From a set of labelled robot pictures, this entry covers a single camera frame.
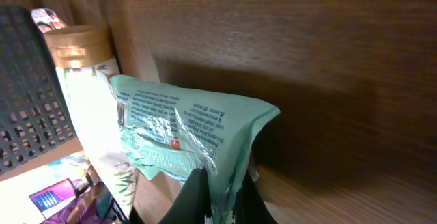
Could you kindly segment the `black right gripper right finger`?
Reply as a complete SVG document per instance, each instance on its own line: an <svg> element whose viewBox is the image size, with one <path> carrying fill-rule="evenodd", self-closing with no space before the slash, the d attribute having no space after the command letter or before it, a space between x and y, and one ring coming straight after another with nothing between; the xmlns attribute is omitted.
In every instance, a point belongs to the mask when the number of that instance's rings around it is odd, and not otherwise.
<svg viewBox="0 0 437 224"><path fill-rule="evenodd" d="M242 187L236 193L234 218L235 224L277 224L249 172L246 172Z"/></svg>

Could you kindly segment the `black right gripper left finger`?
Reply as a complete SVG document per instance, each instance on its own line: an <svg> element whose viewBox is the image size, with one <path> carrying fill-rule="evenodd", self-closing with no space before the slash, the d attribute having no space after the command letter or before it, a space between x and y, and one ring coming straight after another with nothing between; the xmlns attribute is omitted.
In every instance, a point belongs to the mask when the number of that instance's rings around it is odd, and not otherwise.
<svg viewBox="0 0 437 224"><path fill-rule="evenodd" d="M159 224L204 224L211 216L208 172L194 169Z"/></svg>

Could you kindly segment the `teal wipes packet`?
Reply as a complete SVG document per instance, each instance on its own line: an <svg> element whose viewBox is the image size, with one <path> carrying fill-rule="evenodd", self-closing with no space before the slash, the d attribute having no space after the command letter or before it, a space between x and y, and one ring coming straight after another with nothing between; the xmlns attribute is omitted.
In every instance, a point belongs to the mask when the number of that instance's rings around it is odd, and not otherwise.
<svg viewBox="0 0 437 224"><path fill-rule="evenodd" d="M207 222L229 223L253 142L279 108L256 98L125 75L111 83L130 161L143 174L154 168L180 182L192 170L206 169L212 207Z"/></svg>

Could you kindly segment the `white tube gold cap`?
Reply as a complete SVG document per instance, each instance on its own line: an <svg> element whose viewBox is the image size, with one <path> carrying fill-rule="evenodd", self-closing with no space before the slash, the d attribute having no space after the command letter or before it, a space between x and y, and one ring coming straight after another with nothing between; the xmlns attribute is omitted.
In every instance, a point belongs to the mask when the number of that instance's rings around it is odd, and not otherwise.
<svg viewBox="0 0 437 224"><path fill-rule="evenodd" d="M120 141L111 78L120 74L104 27L71 26L44 34L77 137L96 173L129 215L139 172Z"/></svg>

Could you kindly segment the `beige grain pouch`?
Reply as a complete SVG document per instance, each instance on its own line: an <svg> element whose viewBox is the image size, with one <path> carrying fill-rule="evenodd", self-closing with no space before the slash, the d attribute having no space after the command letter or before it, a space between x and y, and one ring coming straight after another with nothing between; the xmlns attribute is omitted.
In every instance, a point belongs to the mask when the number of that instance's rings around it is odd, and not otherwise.
<svg viewBox="0 0 437 224"><path fill-rule="evenodd" d="M31 17L42 33L67 27L67 24L65 24L52 9L33 9L31 11Z"/></svg>

